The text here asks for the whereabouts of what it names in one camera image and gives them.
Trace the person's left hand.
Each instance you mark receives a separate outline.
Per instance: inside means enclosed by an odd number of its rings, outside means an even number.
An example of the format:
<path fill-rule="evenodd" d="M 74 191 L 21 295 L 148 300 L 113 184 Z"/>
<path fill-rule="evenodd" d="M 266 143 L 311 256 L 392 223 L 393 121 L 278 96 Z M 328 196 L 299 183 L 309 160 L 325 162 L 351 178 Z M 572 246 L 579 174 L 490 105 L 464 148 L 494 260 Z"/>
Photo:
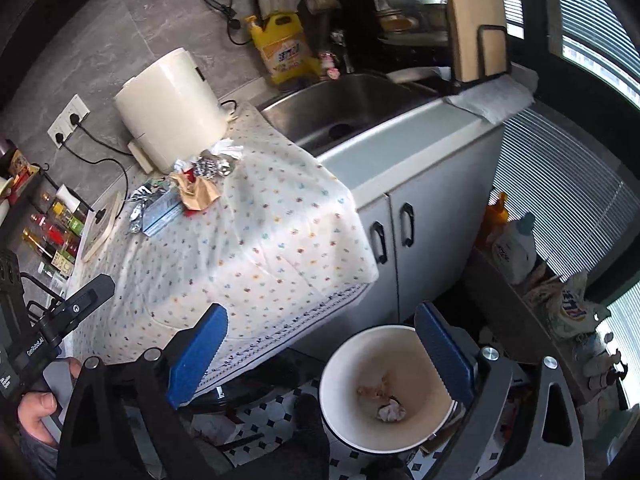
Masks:
<path fill-rule="evenodd" d="M 37 441 L 58 447 L 81 362 L 75 358 L 55 360 L 43 371 L 47 391 L 26 393 L 17 408 L 24 430 Z"/>

